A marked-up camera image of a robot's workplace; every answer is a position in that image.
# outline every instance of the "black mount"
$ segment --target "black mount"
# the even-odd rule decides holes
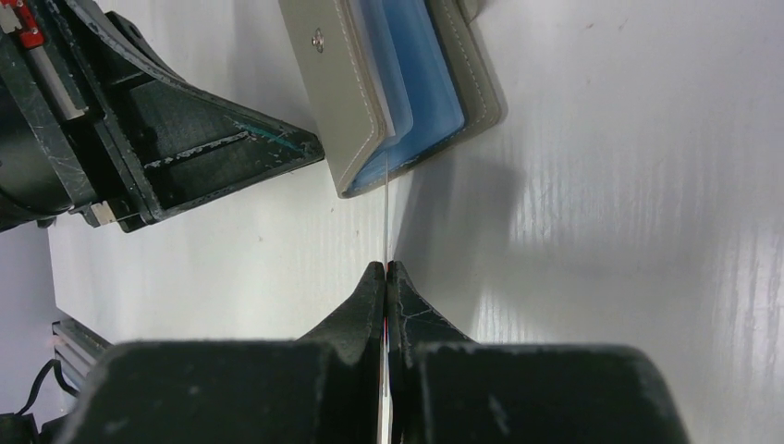
[[[0,230],[69,211],[133,231],[324,157],[310,132],[189,85],[92,0],[25,4],[45,41],[0,33]]]
[[[482,345],[420,296],[401,263],[296,341],[116,346],[60,442],[374,443],[382,341],[399,443],[685,443],[667,386],[612,345]]]

